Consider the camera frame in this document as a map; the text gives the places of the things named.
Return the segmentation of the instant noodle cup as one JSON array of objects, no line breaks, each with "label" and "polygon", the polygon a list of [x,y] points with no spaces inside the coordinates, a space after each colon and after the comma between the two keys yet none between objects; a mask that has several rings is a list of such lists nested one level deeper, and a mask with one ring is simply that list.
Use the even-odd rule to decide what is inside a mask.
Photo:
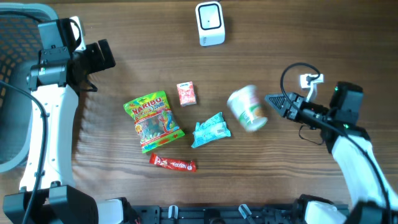
[{"label": "instant noodle cup", "polygon": [[256,90],[255,85],[247,85],[234,91],[227,100],[227,106],[247,132],[261,129],[268,121],[256,95]]}]

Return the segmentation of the teal tissue pack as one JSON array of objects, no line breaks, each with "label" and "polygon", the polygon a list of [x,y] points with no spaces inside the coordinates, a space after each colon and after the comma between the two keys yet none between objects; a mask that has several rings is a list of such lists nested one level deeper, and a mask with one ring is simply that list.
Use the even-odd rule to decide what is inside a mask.
[{"label": "teal tissue pack", "polygon": [[192,148],[197,148],[211,141],[231,137],[231,132],[224,121],[223,113],[219,112],[202,124],[197,122],[193,136]]}]

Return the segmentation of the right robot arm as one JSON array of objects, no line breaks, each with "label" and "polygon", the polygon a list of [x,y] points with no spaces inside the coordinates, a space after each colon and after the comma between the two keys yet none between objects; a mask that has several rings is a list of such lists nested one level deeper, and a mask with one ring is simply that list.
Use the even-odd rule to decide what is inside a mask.
[{"label": "right robot arm", "polygon": [[283,118],[319,129],[328,152],[339,165],[353,204],[345,217],[331,212],[330,204],[313,199],[303,206],[306,223],[397,223],[397,194],[373,154],[364,128],[357,126],[363,89],[338,82],[328,108],[305,101],[297,93],[266,95],[265,101]]}]

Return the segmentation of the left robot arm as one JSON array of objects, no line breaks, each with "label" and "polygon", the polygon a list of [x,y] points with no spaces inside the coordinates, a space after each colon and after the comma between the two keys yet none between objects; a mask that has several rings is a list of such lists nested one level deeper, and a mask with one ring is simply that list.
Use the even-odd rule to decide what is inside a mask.
[{"label": "left robot arm", "polygon": [[27,165],[3,210],[13,223],[106,223],[123,220],[119,200],[97,202],[76,189],[72,174],[73,120],[88,75],[114,67],[106,40],[86,44],[79,18],[38,24],[39,59],[21,91],[30,108]]}]

